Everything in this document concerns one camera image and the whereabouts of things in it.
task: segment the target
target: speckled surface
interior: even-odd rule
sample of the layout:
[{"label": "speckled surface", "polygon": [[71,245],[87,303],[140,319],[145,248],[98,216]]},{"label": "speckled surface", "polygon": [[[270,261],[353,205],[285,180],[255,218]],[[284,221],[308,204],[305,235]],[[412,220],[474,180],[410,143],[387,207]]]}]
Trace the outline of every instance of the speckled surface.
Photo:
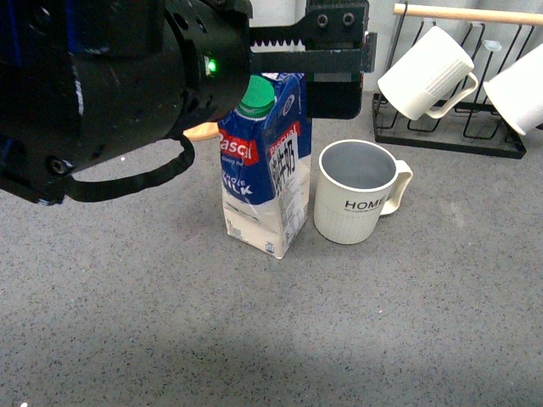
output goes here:
[{"label": "speckled surface", "polygon": [[[370,124],[316,120],[314,158]],[[216,140],[114,202],[0,192],[0,405],[541,406],[543,132],[525,144],[521,161],[385,146],[415,172],[400,210],[348,247],[310,218],[283,260],[227,236]]]}]

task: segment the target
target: white wall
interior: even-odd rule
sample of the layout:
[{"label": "white wall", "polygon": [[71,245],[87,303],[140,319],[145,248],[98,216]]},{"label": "white wall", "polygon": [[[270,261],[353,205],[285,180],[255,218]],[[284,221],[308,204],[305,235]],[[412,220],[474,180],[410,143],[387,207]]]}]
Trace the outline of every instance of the white wall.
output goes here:
[{"label": "white wall", "polygon": [[[367,91],[377,90],[377,80],[384,73],[385,60],[389,50],[390,38],[395,26],[396,17],[393,15],[395,3],[403,3],[401,0],[369,0],[370,1],[370,20],[368,30],[378,33],[378,50],[376,68],[373,74],[366,75],[364,79],[364,89]],[[298,21],[305,12],[305,0],[252,0],[255,18],[251,25],[288,25]],[[525,13],[543,14],[543,2],[541,0],[528,1],[510,1],[510,0],[416,0],[413,4],[433,5],[443,7],[457,8],[478,8],[478,9],[494,9],[508,10]],[[420,25],[420,19],[407,18],[404,24],[400,45],[396,52],[399,57],[411,45],[413,38]],[[467,31],[468,24],[466,22],[439,20],[438,25],[448,31],[457,41],[461,41]],[[486,26],[485,39],[497,40],[504,46],[504,51],[501,55],[496,55],[489,73],[497,70],[505,49],[509,46],[517,27],[515,25],[495,25],[488,24]],[[508,59],[508,66],[514,57],[518,54],[519,47],[522,45],[523,37],[518,40],[518,45],[514,48],[512,56]],[[533,49],[543,42],[543,28],[537,27],[532,40],[530,41],[527,51]],[[473,44],[467,44],[467,47],[472,47]],[[480,75],[486,62],[484,50],[481,50],[476,59],[475,74]]]}]

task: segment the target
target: black wire rack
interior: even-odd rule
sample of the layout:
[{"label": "black wire rack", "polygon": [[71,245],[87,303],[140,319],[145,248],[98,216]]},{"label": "black wire rack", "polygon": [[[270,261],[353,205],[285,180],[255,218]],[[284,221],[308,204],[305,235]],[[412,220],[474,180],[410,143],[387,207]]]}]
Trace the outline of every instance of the black wire rack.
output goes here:
[{"label": "black wire rack", "polygon": [[[390,69],[395,58],[396,48],[409,7],[408,2],[405,2],[405,5],[404,13],[399,15],[396,20],[385,71]],[[425,26],[428,24],[437,25],[437,21],[429,18],[422,19],[412,45],[417,42]],[[499,43],[497,43],[498,47],[496,47],[496,42],[484,39],[486,32],[485,23],[470,22],[460,45],[466,49],[466,44],[475,40],[476,45],[470,56],[476,65],[481,61],[484,64],[483,74],[479,78],[479,87],[474,96],[470,95],[468,97],[473,101],[460,102],[456,105],[454,111],[451,111],[442,119],[434,120],[423,116],[417,122],[413,122],[413,120],[407,119],[394,109],[382,93],[374,93],[372,98],[372,116],[375,141],[521,159],[526,154],[526,148],[523,145],[521,137],[500,117],[494,106],[489,103],[488,97],[481,97],[481,91],[483,90],[483,82],[489,74],[489,67],[493,59],[499,58],[505,51],[499,63],[499,68],[495,73],[497,75],[504,69],[507,61],[514,62],[523,56],[524,50],[534,33],[534,29],[534,25],[519,25],[507,49],[505,49],[501,48],[501,44]],[[520,51],[517,55],[513,55],[515,45],[520,43],[522,43]],[[458,83],[449,98],[452,98],[461,91],[466,84],[467,79]],[[447,100],[439,100],[435,106],[441,107]]]}]

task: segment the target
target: black metal frame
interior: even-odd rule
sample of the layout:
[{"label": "black metal frame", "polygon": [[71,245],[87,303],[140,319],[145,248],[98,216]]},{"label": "black metal frame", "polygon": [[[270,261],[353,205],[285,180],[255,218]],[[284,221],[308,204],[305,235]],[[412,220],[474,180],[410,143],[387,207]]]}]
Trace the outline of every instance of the black metal frame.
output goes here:
[{"label": "black metal frame", "polygon": [[[406,8],[403,15],[398,16],[396,20],[395,31],[392,37],[390,48],[389,48],[389,55],[387,58],[385,71],[390,69],[395,57],[398,41],[400,40],[401,29],[404,24],[404,20],[407,14],[407,9],[409,7],[408,2],[405,2],[405,5],[406,5]],[[423,31],[423,27],[428,22],[431,22],[431,24],[436,25],[435,20],[423,19],[421,21],[419,30],[417,34],[415,35],[413,45],[415,44],[415,42],[417,42],[418,38],[421,35],[421,32]],[[500,73],[503,70],[506,64],[506,61],[509,59],[511,51],[515,43],[517,42],[517,39],[519,38],[519,35],[521,31],[523,30],[523,28],[524,28],[523,25],[518,26],[518,30],[514,38],[512,39],[512,42],[509,48],[507,49],[504,59],[501,61],[501,64],[497,73]],[[474,31],[476,31],[475,29],[480,29],[480,33],[477,39],[477,45],[475,47],[475,50],[473,54],[471,55],[473,60],[477,58],[479,50],[481,46],[483,45],[484,31],[486,29],[485,24],[478,23],[478,22],[470,23],[467,33],[462,39],[462,42],[460,44],[462,47],[464,47],[464,45],[467,42],[467,39],[472,35]],[[521,47],[521,50],[518,53],[515,60],[520,59],[521,56],[523,55],[523,52],[528,44],[530,37],[532,36],[534,32],[534,29],[535,27],[531,25],[529,28],[529,32],[524,39],[523,46]],[[461,153],[474,153],[474,154],[489,155],[489,156],[494,156],[494,157],[521,159],[526,154],[526,148],[524,147],[522,139],[520,138],[519,134],[517,134],[517,132],[515,132],[511,128],[511,126],[509,126],[506,123],[506,121],[504,121],[499,116],[494,106],[492,106],[491,104],[487,104],[488,97],[485,97],[481,103],[479,102],[479,96],[482,90],[482,84],[488,73],[490,62],[492,58],[494,57],[494,53],[495,53],[494,51],[491,51],[491,50],[489,51],[490,53],[486,61],[484,73],[482,77],[480,78],[479,88],[477,89],[475,93],[475,97],[473,101],[460,102],[454,109],[456,113],[456,118],[459,116],[462,117],[463,115],[466,115],[465,126],[463,129],[461,138],[457,137],[456,139],[450,139],[444,142],[443,140],[438,140],[437,139],[438,137],[432,137],[432,133],[438,134],[435,132],[438,130],[438,127],[440,126],[442,121],[452,120],[450,116],[446,116],[443,119],[436,120],[434,126],[429,129],[416,128],[415,126],[411,124],[412,120],[408,120],[407,125],[406,125],[406,131],[403,131],[403,129],[400,128],[400,124],[399,124],[401,122],[399,118],[403,116],[401,116],[400,113],[397,110],[395,110],[395,114],[392,119],[392,122],[389,125],[383,125],[383,124],[380,125],[378,121],[379,119],[383,119],[382,109],[394,109],[394,108],[390,105],[390,103],[388,103],[384,95],[378,92],[373,95],[373,99],[372,99],[373,131],[375,134],[375,141],[388,143],[388,144],[399,144],[399,145],[411,146],[411,147],[433,148],[433,149],[439,149],[439,150],[456,151],[456,152],[461,152]],[[466,83],[467,83],[467,80],[465,80],[462,83],[462,89],[466,86]],[[461,87],[461,84],[459,83],[456,86],[456,88],[453,90],[452,94],[450,95],[450,98],[452,98],[456,94],[456,92],[458,92],[460,87]],[[436,103],[436,106],[440,107],[440,106],[443,106],[445,103],[446,103],[446,100],[440,100],[439,102]],[[475,136],[475,135],[470,135],[469,133],[470,126],[473,123],[473,117],[476,114],[480,114],[480,113],[484,113],[485,116],[488,116],[488,118],[492,116],[500,117],[497,124],[494,126],[493,131],[488,136],[484,136],[484,137]]]}]

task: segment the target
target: milk carton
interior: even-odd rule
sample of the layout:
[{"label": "milk carton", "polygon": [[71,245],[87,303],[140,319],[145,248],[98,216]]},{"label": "milk carton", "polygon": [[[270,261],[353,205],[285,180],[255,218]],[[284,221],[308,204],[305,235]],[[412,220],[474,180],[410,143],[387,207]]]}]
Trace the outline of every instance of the milk carton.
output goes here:
[{"label": "milk carton", "polygon": [[281,259],[307,219],[311,121],[304,76],[252,76],[219,130],[228,234]]}]

